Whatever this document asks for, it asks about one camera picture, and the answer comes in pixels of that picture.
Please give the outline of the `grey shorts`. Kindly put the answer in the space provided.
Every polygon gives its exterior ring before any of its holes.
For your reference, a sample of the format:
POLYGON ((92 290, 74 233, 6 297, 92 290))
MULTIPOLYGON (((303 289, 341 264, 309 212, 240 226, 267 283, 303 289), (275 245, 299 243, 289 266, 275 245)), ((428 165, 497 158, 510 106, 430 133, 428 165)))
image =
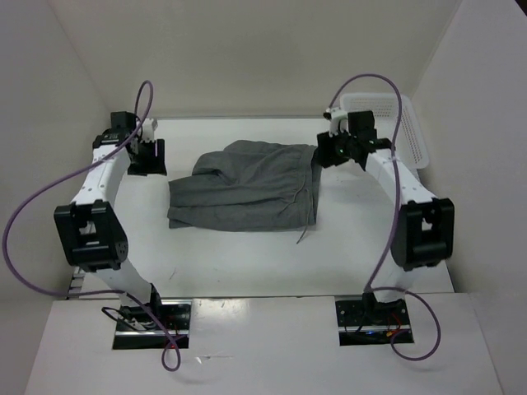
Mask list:
POLYGON ((307 231, 317 222, 322 167, 317 148, 238 140, 172 180, 171 229, 226 232, 307 231))

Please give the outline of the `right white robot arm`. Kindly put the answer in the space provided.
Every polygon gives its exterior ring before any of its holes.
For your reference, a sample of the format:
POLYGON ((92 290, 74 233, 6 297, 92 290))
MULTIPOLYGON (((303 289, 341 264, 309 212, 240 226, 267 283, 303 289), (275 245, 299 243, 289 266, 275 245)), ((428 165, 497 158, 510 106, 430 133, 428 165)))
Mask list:
POLYGON ((361 314, 380 323, 401 305, 411 274, 435 267, 453 253, 455 206, 426 189, 399 158, 394 139, 379 137, 370 110, 347 112, 328 108, 329 129, 317 136, 316 158, 325 169, 349 161, 358 164, 382 187, 394 204, 394 217, 382 258, 391 258, 394 270, 374 283, 376 267, 362 293, 361 314))

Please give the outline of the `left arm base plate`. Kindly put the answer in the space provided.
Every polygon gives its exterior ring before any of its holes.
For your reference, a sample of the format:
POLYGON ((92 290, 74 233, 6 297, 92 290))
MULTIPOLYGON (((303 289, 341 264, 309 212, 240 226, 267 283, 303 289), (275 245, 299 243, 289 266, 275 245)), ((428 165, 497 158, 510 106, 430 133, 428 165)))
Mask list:
MULTIPOLYGON (((175 338, 180 349, 189 347, 189 329, 192 312, 192 300, 162 300, 158 312, 159 321, 175 338)), ((139 307, 119 309, 103 307, 101 309, 115 322, 112 349, 129 350, 162 350, 165 346, 171 349, 162 329, 139 307)))

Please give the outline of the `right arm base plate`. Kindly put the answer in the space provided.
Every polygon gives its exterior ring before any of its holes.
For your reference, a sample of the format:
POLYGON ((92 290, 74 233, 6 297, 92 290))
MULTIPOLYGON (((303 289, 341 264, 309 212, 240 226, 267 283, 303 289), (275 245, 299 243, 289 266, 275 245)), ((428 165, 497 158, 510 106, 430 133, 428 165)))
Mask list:
POLYGON ((360 295, 351 295, 336 298, 334 305, 340 346, 414 343, 404 300, 367 306, 360 295))

